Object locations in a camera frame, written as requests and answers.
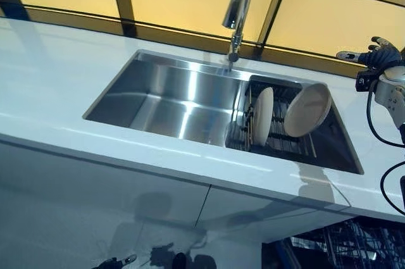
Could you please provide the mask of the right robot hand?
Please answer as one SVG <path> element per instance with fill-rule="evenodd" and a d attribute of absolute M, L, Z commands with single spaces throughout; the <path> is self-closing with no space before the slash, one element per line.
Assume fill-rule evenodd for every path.
<path fill-rule="evenodd" d="M 400 51 L 387 39 L 373 36 L 371 41 L 373 44 L 368 46 L 368 51 L 365 53 L 339 51 L 336 54 L 336 58 L 359 63 L 374 70 L 380 69 L 383 66 L 398 66 L 404 61 Z"/>

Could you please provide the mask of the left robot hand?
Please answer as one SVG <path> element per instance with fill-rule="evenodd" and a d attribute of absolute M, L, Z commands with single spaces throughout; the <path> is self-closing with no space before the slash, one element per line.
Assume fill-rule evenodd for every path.
<path fill-rule="evenodd" d="M 123 267 L 133 263 L 136 259 L 136 254 L 131 254 L 130 256 L 122 259 L 113 257 L 103 261 L 101 264 L 93 267 L 92 269 L 122 269 Z"/>

